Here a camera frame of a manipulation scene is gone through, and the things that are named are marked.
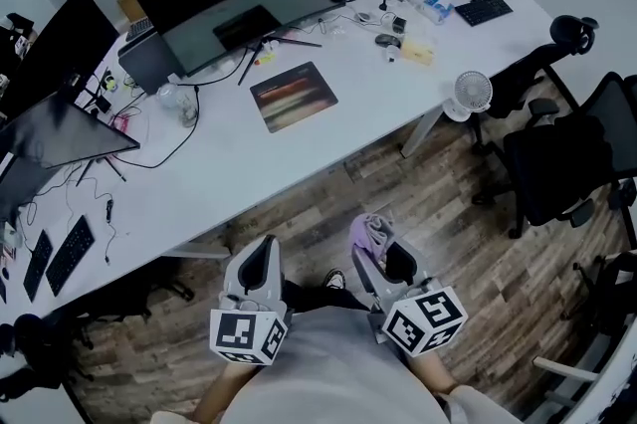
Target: desk fan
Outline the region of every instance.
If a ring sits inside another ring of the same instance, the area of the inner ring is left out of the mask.
[[[493,86],[480,72],[465,72],[454,85],[454,96],[442,104],[445,114],[453,121],[467,121],[472,112],[484,112],[489,108]]]

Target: chair armrest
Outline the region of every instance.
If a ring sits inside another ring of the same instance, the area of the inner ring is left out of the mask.
[[[526,128],[534,126],[543,116],[557,114],[559,106],[551,99],[535,99],[529,102],[529,111],[531,112],[531,119],[527,122]]]
[[[562,213],[557,216],[556,219],[558,221],[570,221],[570,225],[573,228],[578,228],[583,224],[586,224],[588,220],[595,213],[595,204],[592,199],[586,199],[583,203],[579,204],[576,208],[573,208],[568,213]]]

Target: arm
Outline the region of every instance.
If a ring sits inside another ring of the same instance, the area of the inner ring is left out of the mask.
[[[449,394],[460,385],[434,352],[415,358],[408,357],[407,363],[411,372],[430,392]]]
[[[257,367],[254,365],[228,363],[199,401],[193,420],[200,424],[210,424],[220,412],[228,408],[256,371]]]

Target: black office chair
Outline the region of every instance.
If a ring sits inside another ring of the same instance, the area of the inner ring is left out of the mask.
[[[597,21],[590,17],[556,17],[550,25],[550,36],[554,44],[538,47],[528,56],[491,77],[494,93],[487,114],[504,118],[514,110],[521,110],[525,106],[531,87],[543,80],[543,77],[536,77],[537,73],[569,54],[588,53],[593,47],[595,30],[598,28]],[[471,127],[476,136],[474,153],[485,154],[480,117],[476,113],[471,115]]]
[[[637,313],[637,256],[627,252],[608,263],[602,256],[594,261],[599,269],[594,282],[581,265],[573,264],[573,270],[579,272],[586,285],[588,296],[572,310],[562,313],[561,319],[583,316],[590,328],[606,335],[621,335],[626,317]],[[632,274],[633,278],[617,284],[620,271]]]
[[[535,126],[555,104],[530,102],[527,127],[505,136],[504,149],[492,142],[486,146],[502,161],[511,182],[485,188],[474,196],[474,204],[487,205],[514,191],[518,212],[510,238],[522,235],[525,219],[534,226],[552,219],[568,220],[572,227],[584,224],[594,211],[590,192],[637,175],[636,84],[637,76],[623,81],[609,73],[581,108],[555,124]]]
[[[29,390],[58,388],[74,371],[88,380],[74,356],[69,330],[62,323],[21,315],[13,326],[3,324],[3,342],[9,345],[7,354],[22,353],[27,365],[0,379],[0,402],[18,399]]]

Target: black pants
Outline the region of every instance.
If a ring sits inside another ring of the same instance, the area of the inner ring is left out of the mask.
[[[285,281],[283,284],[283,301],[296,313],[306,313],[328,306],[369,311],[348,290],[325,287],[301,288],[290,281]]]

